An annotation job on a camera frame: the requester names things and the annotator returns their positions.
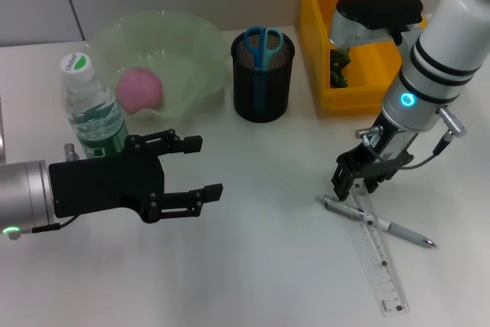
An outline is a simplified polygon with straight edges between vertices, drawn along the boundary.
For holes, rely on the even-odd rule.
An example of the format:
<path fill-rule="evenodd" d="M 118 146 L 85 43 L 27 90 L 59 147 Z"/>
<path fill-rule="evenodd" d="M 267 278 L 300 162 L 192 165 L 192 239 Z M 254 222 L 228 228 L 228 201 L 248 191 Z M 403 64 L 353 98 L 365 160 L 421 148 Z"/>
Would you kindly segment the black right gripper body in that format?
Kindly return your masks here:
<path fill-rule="evenodd" d="M 388 180 L 399 167 L 410 162 L 407 150 L 417 134 L 395 126 L 381 113 L 372 126 L 356 130 L 354 136 L 361 143 L 337 158 L 337 181 Z"/>

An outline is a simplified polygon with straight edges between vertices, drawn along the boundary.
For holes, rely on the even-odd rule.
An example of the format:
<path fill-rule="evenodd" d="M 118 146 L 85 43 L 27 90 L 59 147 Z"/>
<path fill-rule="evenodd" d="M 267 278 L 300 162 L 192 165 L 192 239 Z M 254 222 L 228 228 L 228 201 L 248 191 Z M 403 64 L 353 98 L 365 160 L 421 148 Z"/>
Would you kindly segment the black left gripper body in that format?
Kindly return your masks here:
<path fill-rule="evenodd" d="M 159 221 L 165 176 L 158 157 L 164 153 L 164 139 L 146 142 L 130 136 L 114 156 L 49 165 L 55 215 L 127 208 L 147 224 Z"/>

